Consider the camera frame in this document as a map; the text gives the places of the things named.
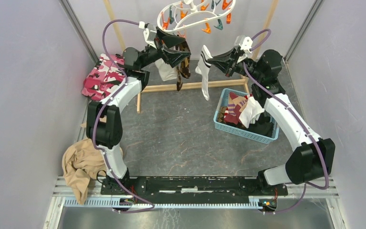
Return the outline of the white sock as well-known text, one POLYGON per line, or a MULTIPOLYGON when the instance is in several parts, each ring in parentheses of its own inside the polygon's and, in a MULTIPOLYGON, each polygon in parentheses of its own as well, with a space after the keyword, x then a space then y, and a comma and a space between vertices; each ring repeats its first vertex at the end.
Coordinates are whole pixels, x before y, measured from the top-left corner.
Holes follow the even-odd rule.
POLYGON ((264 112, 265 109, 261 107, 259 102, 250 96, 246 104, 240 109, 239 121, 248 128, 250 124, 255 124, 264 112))
POLYGON ((209 85, 209 71, 211 68, 211 64, 208 62, 209 59, 211 59, 212 56, 208 50, 208 48, 203 45, 200 53, 200 58, 198 61, 198 64, 195 68, 195 72, 197 74, 200 74, 202 76, 202 93, 204 98, 209 101, 210 96, 208 92, 208 85, 209 85))
POLYGON ((175 68, 172 68, 169 64, 166 64, 162 58, 155 61, 155 66, 158 69, 162 81, 165 82, 177 79, 177 70, 175 68))

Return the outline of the white plastic clip hanger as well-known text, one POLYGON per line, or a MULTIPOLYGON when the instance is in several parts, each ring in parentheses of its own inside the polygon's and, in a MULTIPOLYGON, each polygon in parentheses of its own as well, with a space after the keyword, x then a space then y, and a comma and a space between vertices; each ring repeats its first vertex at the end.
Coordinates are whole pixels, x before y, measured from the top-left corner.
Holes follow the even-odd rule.
POLYGON ((212 28, 223 30, 232 21, 236 0, 179 0, 166 5, 157 16, 157 26, 178 34, 192 27, 210 34, 212 28))

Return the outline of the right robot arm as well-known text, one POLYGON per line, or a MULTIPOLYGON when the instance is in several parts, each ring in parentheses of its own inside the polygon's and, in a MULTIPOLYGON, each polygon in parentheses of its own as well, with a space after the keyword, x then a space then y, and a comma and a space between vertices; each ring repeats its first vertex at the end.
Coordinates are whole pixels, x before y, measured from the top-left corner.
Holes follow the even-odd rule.
POLYGON ((284 165, 259 172, 256 189, 263 195, 270 194, 278 184, 306 183, 325 190, 329 187, 335 144, 332 139, 323 139, 313 131, 292 106, 288 95, 277 77, 282 66, 282 56, 269 49, 254 61, 240 60, 243 51, 233 48, 227 53, 214 56, 208 63, 226 76, 233 73, 246 75, 252 82, 254 99, 281 127, 293 149, 284 165))

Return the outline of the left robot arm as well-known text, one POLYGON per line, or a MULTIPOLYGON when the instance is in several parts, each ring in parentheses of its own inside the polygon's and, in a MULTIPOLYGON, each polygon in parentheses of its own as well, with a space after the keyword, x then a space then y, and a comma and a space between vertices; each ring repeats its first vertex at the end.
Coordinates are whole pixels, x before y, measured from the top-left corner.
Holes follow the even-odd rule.
POLYGON ((121 84, 104 99, 88 105, 86 135, 101 153, 106 179, 118 194, 126 194, 131 188, 129 170, 121 156, 121 114, 130 100, 148 84, 150 73, 143 67, 158 60, 176 67, 191 55, 189 50, 178 49, 178 46, 187 44, 182 36, 165 33, 159 28, 145 30, 144 34, 148 43, 143 50, 128 47, 121 55, 124 61, 121 72, 125 77, 121 84))

